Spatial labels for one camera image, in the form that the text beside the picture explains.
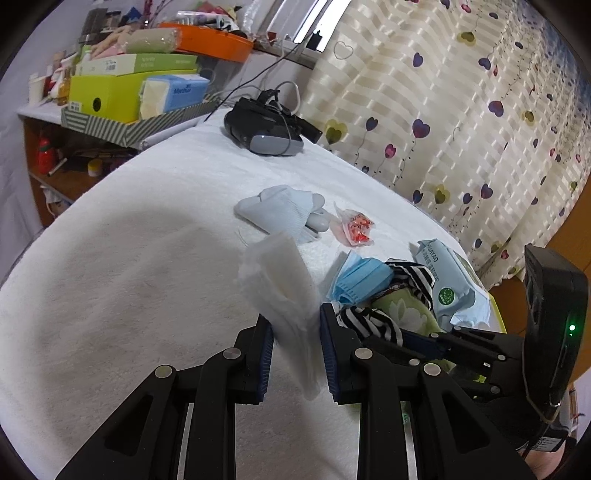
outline red bottle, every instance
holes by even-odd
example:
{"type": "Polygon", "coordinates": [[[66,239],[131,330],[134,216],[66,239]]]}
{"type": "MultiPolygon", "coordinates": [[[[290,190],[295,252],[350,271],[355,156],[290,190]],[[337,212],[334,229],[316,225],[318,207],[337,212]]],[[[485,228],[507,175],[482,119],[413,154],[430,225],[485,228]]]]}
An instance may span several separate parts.
{"type": "Polygon", "coordinates": [[[56,164],[56,150],[51,146],[48,139],[42,138],[39,142],[39,153],[37,154],[39,173],[47,175],[56,164]]]}

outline white tissue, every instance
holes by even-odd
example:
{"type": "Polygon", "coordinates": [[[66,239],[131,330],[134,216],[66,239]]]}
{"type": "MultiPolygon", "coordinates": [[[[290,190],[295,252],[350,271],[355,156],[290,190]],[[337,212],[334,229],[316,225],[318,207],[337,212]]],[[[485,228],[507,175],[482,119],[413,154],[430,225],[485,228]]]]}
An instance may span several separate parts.
{"type": "Polygon", "coordinates": [[[320,295],[293,238],[276,233],[249,246],[238,270],[238,285],[269,320],[305,398],[316,398],[324,377],[320,295]]]}

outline green logo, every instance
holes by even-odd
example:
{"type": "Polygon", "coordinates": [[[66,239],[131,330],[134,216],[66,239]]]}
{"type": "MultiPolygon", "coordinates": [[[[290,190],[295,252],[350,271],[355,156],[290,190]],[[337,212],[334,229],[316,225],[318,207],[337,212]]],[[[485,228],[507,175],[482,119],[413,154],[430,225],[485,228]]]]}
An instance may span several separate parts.
{"type": "Polygon", "coordinates": [[[456,294],[450,288],[442,288],[439,292],[439,303],[449,305],[456,298],[456,294]]]}

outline barcode label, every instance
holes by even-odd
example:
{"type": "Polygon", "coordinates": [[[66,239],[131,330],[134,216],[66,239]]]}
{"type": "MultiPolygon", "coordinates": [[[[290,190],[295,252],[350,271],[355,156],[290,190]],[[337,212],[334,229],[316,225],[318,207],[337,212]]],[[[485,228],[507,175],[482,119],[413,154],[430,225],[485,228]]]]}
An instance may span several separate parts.
{"type": "Polygon", "coordinates": [[[553,437],[541,437],[538,442],[534,445],[533,450],[538,452],[552,452],[562,439],[553,437]]]}

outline yellow-green box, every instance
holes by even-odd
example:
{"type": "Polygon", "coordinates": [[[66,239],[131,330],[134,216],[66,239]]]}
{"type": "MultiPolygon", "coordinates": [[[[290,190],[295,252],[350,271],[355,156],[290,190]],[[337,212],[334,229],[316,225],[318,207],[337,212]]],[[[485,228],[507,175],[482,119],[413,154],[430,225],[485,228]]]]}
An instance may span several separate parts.
{"type": "Polygon", "coordinates": [[[68,108],[74,112],[117,120],[124,124],[139,118],[139,90],[148,77],[196,70],[141,72],[118,77],[111,75],[73,76],[68,108]]]}

